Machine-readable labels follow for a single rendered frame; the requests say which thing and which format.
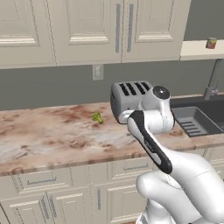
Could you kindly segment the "green broccoli floret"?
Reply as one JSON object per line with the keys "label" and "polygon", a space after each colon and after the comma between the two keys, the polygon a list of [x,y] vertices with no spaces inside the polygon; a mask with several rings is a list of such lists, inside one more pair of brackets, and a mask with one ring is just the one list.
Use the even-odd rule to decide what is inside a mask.
{"label": "green broccoli floret", "polygon": [[101,115],[99,113],[94,113],[92,120],[97,121],[99,124],[103,124],[103,120],[102,120]]}

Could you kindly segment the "silver four-slot toaster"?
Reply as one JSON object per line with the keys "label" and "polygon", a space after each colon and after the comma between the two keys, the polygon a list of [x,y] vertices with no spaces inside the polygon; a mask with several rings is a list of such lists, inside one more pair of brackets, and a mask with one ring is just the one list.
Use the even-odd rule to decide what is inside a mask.
{"label": "silver four-slot toaster", "polygon": [[129,115],[139,109],[139,103],[152,85],[147,80],[115,82],[110,90],[110,106],[115,119],[126,124]]}

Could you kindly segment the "cream drawer front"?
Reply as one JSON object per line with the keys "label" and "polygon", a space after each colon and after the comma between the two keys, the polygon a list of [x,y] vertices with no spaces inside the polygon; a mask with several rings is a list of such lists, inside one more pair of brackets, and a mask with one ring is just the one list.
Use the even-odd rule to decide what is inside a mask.
{"label": "cream drawer front", "polygon": [[[141,165],[149,165],[146,169],[137,169],[132,171],[125,171],[123,167],[133,167]],[[130,176],[137,176],[143,172],[150,171],[153,168],[153,163],[148,157],[138,157],[132,159],[117,160],[110,163],[108,166],[108,176],[111,179],[121,179]]]}
{"label": "cream drawer front", "polygon": [[[27,180],[30,180],[32,182],[44,179],[53,179],[55,177],[57,177],[57,180],[54,182],[47,182],[37,185],[27,185]],[[12,179],[19,193],[37,191],[44,188],[54,188],[71,185],[70,173],[65,168],[17,174],[13,175]]]}
{"label": "cream drawer front", "polygon": [[212,164],[224,162],[224,146],[206,149],[205,159]]}

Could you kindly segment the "dark grey sink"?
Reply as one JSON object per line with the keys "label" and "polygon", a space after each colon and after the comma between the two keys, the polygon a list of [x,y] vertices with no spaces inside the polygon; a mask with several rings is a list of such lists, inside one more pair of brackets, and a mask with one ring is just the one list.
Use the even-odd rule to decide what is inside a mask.
{"label": "dark grey sink", "polygon": [[171,99],[171,110],[189,137],[224,134],[224,96]]}

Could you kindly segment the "cream base cupboard door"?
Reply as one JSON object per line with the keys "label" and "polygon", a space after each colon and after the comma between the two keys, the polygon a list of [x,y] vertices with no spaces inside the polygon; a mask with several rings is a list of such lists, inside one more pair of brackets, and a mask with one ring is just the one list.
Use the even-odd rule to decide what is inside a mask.
{"label": "cream base cupboard door", "polygon": [[57,213],[57,218],[52,215],[55,224],[91,224],[91,196],[88,186],[50,191],[47,193],[49,205],[50,195]]}
{"label": "cream base cupboard door", "polygon": [[[97,208],[97,188],[101,188],[101,210]],[[135,221],[147,200],[137,191],[136,181],[126,180],[93,186],[94,224],[123,224]]]}
{"label": "cream base cupboard door", "polygon": [[45,195],[41,193],[13,199],[3,199],[1,205],[10,224],[52,224],[48,206],[46,205],[49,220],[46,218],[41,204],[43,196],[45,197]]}

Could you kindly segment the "grey metal tap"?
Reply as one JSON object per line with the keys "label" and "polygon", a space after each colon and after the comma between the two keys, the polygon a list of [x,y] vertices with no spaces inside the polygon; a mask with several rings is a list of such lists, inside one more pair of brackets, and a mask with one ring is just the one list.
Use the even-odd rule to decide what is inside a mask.
{"label": "grey metal tap", "polygon": [[218,70],[219,70],[219,67],[220,67],[222,61],[224,61],[224,59],[217,59],[214,62],[213,71],[212,71],[212,74],[210,76],[208,85],[207,85],[205,93],[204,93],[205,101],[208,101],[211,96],[217,95],[219,93],[219,91],[217,89],[218,84],[219,84]]}

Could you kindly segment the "white wall socket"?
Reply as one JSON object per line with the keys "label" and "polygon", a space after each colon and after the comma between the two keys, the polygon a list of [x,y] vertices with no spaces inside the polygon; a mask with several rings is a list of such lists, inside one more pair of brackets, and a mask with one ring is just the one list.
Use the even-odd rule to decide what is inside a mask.
{"label": "white wall socket", "polygon": [[93,80],[101,81],[103,79],[103,65],[93,65]]}

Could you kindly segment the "cream wall cupboard door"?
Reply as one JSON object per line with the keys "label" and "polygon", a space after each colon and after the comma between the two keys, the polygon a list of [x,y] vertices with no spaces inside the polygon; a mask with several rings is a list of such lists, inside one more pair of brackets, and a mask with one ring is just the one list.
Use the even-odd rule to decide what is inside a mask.
{"label": "cream wall cupboard door", "polygon": [[[192,0],[124,0],[122,62],[178,60]],[[134,4],[127,52],[130,4]]]}
{"label": "cream wall cupboard door", "polygon": [[0,69],[56,65],[46,0],[0,0]]}
{"label": "cream wall cupboard door", "polygon": [[[116,63],[122,59],[123,0],[47,0],[59,66]],[[121,5],[116,52],[116,4]]]}

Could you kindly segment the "cream wall shelf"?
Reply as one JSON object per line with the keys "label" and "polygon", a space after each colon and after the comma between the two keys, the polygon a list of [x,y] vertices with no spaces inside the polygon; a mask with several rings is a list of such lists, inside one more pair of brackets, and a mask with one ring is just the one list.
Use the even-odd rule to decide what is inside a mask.
{"label": "cream wall shelf", "polygon": [[214,49],[206,48],[205,40],[184,41],[181,48],[181,60],[224,59],[224,39],[219,39]]}

